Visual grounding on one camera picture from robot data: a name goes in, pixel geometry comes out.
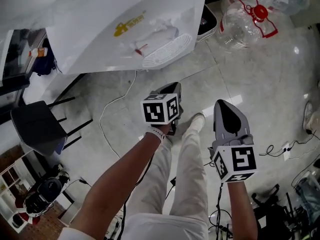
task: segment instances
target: wristband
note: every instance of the wristband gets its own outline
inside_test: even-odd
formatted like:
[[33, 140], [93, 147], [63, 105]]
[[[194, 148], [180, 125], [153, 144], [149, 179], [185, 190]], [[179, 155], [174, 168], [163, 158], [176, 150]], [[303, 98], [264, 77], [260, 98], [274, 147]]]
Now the wristband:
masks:
[[145, 133], [151, 133], [151, 134], [154, 134], [155, 136], [157, 136], [160, 139], [161, 144], [163, 143], [163, 141], [166, 137], [166, 135], [161, 130], [159, 130], [158, 128], [152, 127], [152, 126], [148, 127], [146, 129]]

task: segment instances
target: person's hand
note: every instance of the person's hand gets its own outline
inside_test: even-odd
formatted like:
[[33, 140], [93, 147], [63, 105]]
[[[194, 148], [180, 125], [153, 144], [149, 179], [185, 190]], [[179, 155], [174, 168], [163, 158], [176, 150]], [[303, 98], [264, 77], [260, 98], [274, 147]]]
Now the person's hand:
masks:
[[170, 131], [170, 123], [166, 125], [154, 125], [153, 127], [158, 128], [165, 135], [167, 135], [168, 132]]

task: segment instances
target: yellow logo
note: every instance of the yellow logo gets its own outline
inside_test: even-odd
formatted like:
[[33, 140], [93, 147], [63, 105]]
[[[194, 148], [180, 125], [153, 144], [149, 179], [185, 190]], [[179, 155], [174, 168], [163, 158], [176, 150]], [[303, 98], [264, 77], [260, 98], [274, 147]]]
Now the yellow logo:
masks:
[[126, 23], [122, 23], [120, 22], [116, 28], [115, 28], [115, 32], [113, 34], [114, 37], [119, 37], [121, 36], [123, 33], [127, 32], [129, 29], [133, 28], [135, 25], [137, 25], [138, 23], [140, 23], [141, 21], [144, 20], [144, 13], [146, 11], [144, 10], [142, 12], [141, 15], [139, 15], [138, 17], [132, 18], [129, 21], [127, 21]]

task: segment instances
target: person's arm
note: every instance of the person's arm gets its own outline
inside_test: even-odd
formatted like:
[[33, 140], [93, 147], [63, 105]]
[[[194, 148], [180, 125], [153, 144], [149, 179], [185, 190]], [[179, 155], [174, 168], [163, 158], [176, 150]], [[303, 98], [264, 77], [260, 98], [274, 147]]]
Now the person's arm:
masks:
[[[169, 128], [169, 125], [159, 127], [164, 134], [169, 132]], [[103, 239], [109, 224], [134, 189], [160, 143], [157, 136], [147, 133], [104, 172], [86, 195], [82, 208], [70, 227], [96, 240]]]
[[244, 182], [228, 183], [234, 240], [257, 240], [258, 226]]

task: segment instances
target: power outlet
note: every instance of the power outlet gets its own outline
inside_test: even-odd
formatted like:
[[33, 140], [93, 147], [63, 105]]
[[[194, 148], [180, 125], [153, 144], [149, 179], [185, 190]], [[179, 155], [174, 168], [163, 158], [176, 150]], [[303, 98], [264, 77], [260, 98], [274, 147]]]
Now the power outlet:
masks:
[[285, 143], [283, 146], [282, 146], [282, 150], [286, 149], [287, 151], [283, 153], [283, 158], [284, 158], [284, 161], [288, 160], [290, 158], [290, 151], [288, 151], [288, 148], [289, 148], [289, 142]]

